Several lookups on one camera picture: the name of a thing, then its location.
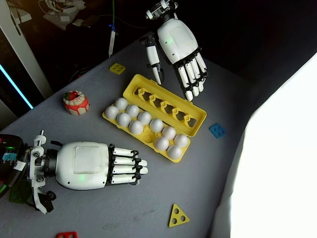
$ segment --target triangle with holes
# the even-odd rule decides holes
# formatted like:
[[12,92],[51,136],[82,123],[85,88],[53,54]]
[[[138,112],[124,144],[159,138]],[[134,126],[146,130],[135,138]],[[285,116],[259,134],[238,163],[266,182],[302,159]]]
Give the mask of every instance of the triangle with holes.
[[186,214],[177,206],[177,204],[173,205],[172,212],[170,214],[169,219],[169,227],[175,227],[184,223],[189,222],[189,218]]

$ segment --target led light strip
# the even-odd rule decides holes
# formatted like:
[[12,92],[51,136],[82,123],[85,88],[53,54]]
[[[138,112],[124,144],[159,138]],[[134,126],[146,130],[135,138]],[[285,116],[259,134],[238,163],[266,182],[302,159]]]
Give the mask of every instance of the led light strip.
[[23,100],[26,102],[26,104],[30,107],[30,109],[33,109],[33,106],[30,104],[30,102],[26,99],[26,97],[23,95],[23,93],[20,91],[20,89],[16,86],[16,84],[13,82],[13,80],[10,78],[10,76],[7,74],[5,69],[0,64],[0,70],[2,73],[6,76],[6,78],[9,80],[9,82],[12,84],[12,86],[15,88],[15,90],[20,94],[20,96],[23,98]]

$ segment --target blue block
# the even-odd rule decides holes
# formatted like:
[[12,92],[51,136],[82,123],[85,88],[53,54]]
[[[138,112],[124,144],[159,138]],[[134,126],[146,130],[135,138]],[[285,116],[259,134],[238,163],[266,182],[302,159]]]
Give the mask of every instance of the blue block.
[[212,125],[211,127],[209,127],[209,130],[217,139],[219,139],[223,135],[226,135],[225,130],[222,128],[222,126],[219,123],[216,123]]

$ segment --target tabletop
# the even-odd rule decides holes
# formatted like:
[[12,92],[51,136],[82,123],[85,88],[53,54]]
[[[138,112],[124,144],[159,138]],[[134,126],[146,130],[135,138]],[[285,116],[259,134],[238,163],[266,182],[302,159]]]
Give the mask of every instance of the tabletop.
[[[126,67],[121,75],[109,71],[115,62]],[[207,118],[191,138],[181,162],[173,163],[102,117],[105,108],[122,97],[135,74],[154,78],[147,64],[146,49],[136,41],[0,132],[20,136],[28,144],[32,144],[34,136],[44,129],[48,141],[95,141],[136,149],[140,157],[148,161],[149,169],[140,185],[77,191],[62,187],[55,178],[48,178],[43,191],[51,190],[57,195],[53,201],[54,210],[44,215],[27,205],[10,203],[6,194],[0,201],[0,237],[54,238],[67,231],[76,231],[79,238],[91,235],[114,238],[207,235],[244,129],[240,117],[247,83],[206,60],[209,77],[204,84],[205,90],[193,102],[207,112]],[[162,67],[165,71],[163,86],[183,97],[172,67],[165,62]],[[69,90],[80,90],[88,97],[91,106],[87,113],[80,116],[67,113],[62,97]],[[209,131],[217,122],[226,130],[226,135],[220,139]],[[43,147],[58,149],[49,143]],[[174,203],[186,213],[190,222],[169,228]]]

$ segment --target egg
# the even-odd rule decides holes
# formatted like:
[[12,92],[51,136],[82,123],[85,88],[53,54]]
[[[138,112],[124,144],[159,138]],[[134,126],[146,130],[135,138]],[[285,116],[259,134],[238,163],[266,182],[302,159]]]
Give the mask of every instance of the egg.
[[140,121],[135,120],[129,124],[129,131],[132,134],[140,135],[143,132],[143,124]]
[[158,150],[165,151],[169,146],[168,139],[166,137],[158,137],[154,141],[154,147]]
[[167,149],[167,154],[174,160],[177,160],[182,155],[182,149],[178,145],[172,145]]
[[181,148],[185,148],[188,145],[188,137],[184,134],[179,134],[175,136],[175,144],[180,146]]
[[143,125],[148,125],[150,124],[150,121],[151,121],[151,114],[149,114],[148,112],[141,112],[138,116],[138,120]]
[[163,122],[162,120],[156,118],[156,119],[153,119],[151,122],[150,122],[150,129],[151,129],[151,132],[155,133],[155,132],[161,132],[162,129],[163,129]]
[[163,129],[162,135],[166,137],[168,140],[172,140],[176,135],[176,130],[171,126],[167,126]]
[[105,115],[108,119],[114,120],[119,114],[119,109],[115,106],[109,106],[105,110]]
[[130,124],[130,122],[131,122],[131,117],[129,116],[128,113],[120,113],[117,116],[117,123],[120,126],[127,127]]
[[137,105],[130,105],[127,108],[127,113],[130,115],[130,117],[136,118],[140,113],[140,109]]
[[128,101],[125,98],[118,98],[114,105],[119,109],[119,111],[124,111],[127,109],[127,106],[129,105]]

